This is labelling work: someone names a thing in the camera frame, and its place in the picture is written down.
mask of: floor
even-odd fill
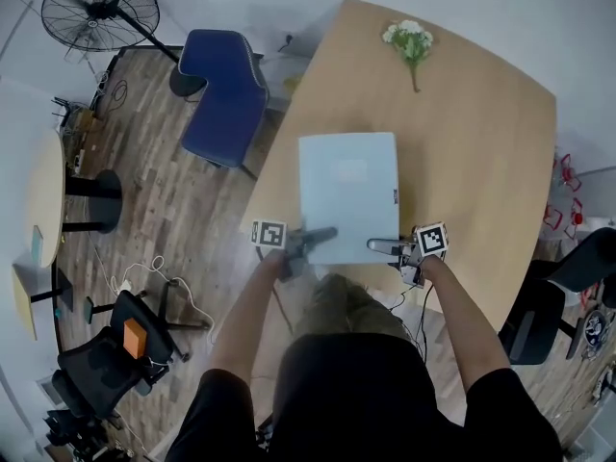
[[[169,91],[171,66],[158,51],[128,50],[118,61],[108,86],[112,90],[119,80],[126,80],[125,102],[115,102],[107,95],[99,105],[104,124],[100,133],[88,138],[82,174],[92,176],[103,168],[114,169],[122,181],[124,207],[120,224],[110,235],[93,233],[91,241],[84,233],[65,235],[58,263],[73,283],[75,311],[70,314],[62,309],[64,348],[84,343],[109,319],[108,314],[97,315],[92,325],[86,325],[82,318],[85,296],[91,296],[96,304],[115,299],[94,246],[107,276],[114,276],[118,285],[131,264],[149,265],[154,256],[163,255],[163,273],[183,277],[192,288],[196,305],[217,322],[223,320],[257,263],[247,236],[238,232],[254,182],[239,170],[213,167],[180,146],[194,104]],[[246,156],[246,165],[257,174],[281,120],[281,114],[268,112]],[[69,200],[67,220],[82,219],[84,210],[83,201]],[[163,286],[162,278],[142,268],[131,269],[127,279],[134,291],[147,289],[153,295]],[[299,320],[309,302],[315,279],[307,273],[284,286],[278,285],[292,323]],[[384,301],[392,306],[399,297]],[[395,311],[413,332],[420,312],[412,295]],[[574,322],[578,313],[577,308],[567,309],[566,318]],[[171,295],[167,317],[171,321],[201,320],[182,290]],[[426,311],[425,332],[427,366],[439,407],[450,419],[463,423],[464,393],[443,317]],[[186,364],[176,362],[149,396],[142,398],[130,392],[117,407],[139,437],[130,435],[126,442],[137,452],[142,447],[152,450],[182,420],[207,365],[211,337],[202,332],[174,334],[180,347],[191,352],[192,359]],[[251,382],[256,423],[270,413],[278,363],[290,340],[272,301]],[[594,362],[582,361],[579,354],[565,361],[567,340],[559,334],[545,364],[516,369],[563,445],[569,445],[592,416],[589,394],[615,345],[616,339],[611,337]]]

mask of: orange object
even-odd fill
[[[124,322],[124,348],[135,359],[141,358],[145,353],[146,337],[147,332],[135,319],[129,319]]]

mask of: black t-shirt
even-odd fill
[[[256,446],[248,386],[230,372],[210,370],[166,462],[214,454],[225,460],[324,460],[329,454],[346,460],[562,460],[556,433],[513,371],[480,378],[467,404],[464,427],[448,421],[419,353],[402,339],[305,336],[280,368],[268,453]]]

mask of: standing fan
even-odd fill
[[[169,79],[176,95],[191,95],[206,84],[180,73],[179,59],[154,38],[160,20],[156,0],[43,0],[40,16],[53,39],[83,51],[114,51],[149,40],[176,63]]]

